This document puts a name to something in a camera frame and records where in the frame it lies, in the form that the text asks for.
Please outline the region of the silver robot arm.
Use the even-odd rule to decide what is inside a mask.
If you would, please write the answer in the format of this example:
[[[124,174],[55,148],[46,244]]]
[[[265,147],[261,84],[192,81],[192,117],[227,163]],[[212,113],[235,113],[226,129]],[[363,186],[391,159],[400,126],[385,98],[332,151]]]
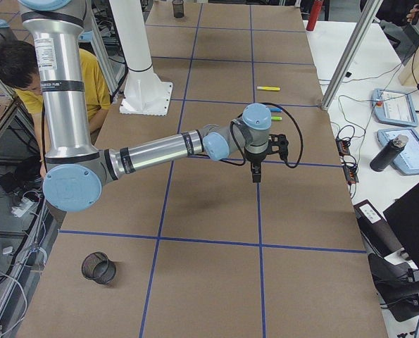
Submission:
[[[93,206],[105,184],[125,174],[201,153],[212,160],[243,151],[259,181],[261,162],[271,152],[271,112],[250,104],[227,127],[157,139],[132,148],[96,148],[90,140],[79,36],[91,20],[88,1],[21,1],[22,22],[33,36],[51,147],[43,192],[63,211]]]

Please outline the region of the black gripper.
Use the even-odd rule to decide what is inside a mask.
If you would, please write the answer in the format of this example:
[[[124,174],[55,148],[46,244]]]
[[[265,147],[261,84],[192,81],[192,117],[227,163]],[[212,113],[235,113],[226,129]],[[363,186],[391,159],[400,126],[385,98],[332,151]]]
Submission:
[[[252,182],[261,182],[261,163],[267,157],[267,149],[250,150],[245,148],[245,158],[250,162]]]

